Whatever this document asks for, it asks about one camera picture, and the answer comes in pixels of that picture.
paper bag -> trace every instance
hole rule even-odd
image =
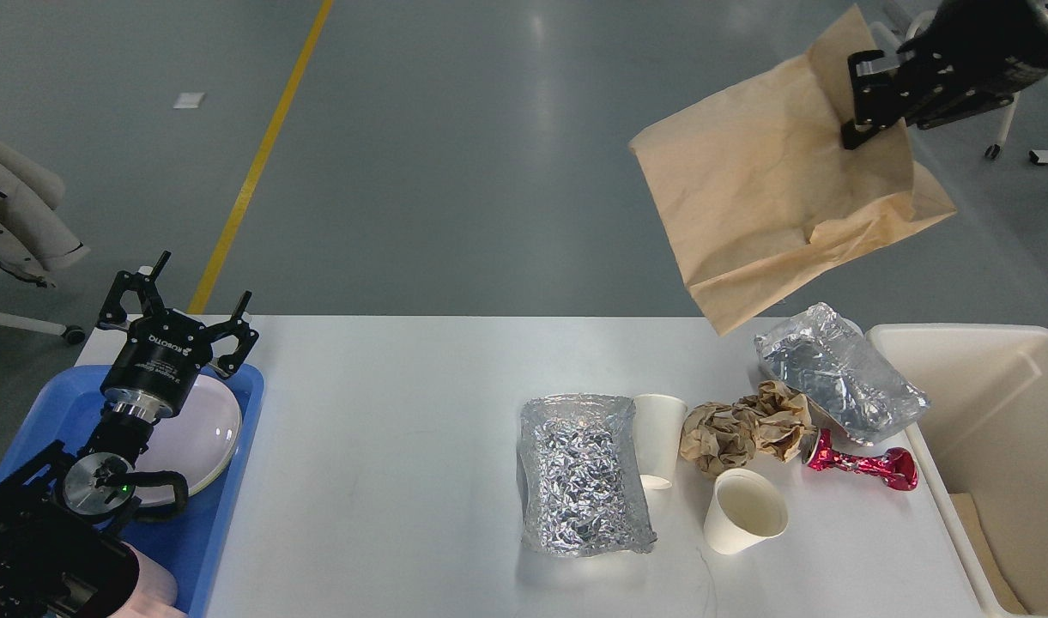
[[[857,7],[809,50],[630,141],[684,285],[726,334],[833,266],[955,214],[903,122],[856,151],[847,59],[876,48]]]

plastic bin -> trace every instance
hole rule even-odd
[[[1048,330],[888,325],[870,343],[932,397],[907,429],[963,567],[991,616],[1005,611],[947,492],[969,492],[1003,578],[1048,616]]]

white plate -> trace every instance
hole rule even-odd
[[[150,449],[139,455],[138,472],[171,469],[183,474],[188,493],[194,496],[211,485],[234,457],[241,432],[241,407],[230,389],[211,376],[195,378],[181,414],[162,419],[154,426]],[[138,487],[135,495],[144,507],[169,505],[173,489]]]

aluminum foil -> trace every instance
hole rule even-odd
[[[883,441],[927,412],[927,395],[823,302],[754,341],[764,372],[805,392],[857,443]]]
[[[633,418],[627,397],[551,395],[524,404],[524,545],[559,556],[653,549]]]

paper cup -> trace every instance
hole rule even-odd
[[[642,487],[668,489],[680,453],[680,428],[687,418],[687,403],[668,395],[634,397],[634,454]]]
[[[735,468],[715,480],[703,533],[716,552],[737,553],[760,540],[782,535],[786,528],[786,502],[766,478]]]
[[[188,618],[173,606],[177,601],[177,579],[166,568],[127,545],[138,559],[138,583],[127,602],[109,618]]]

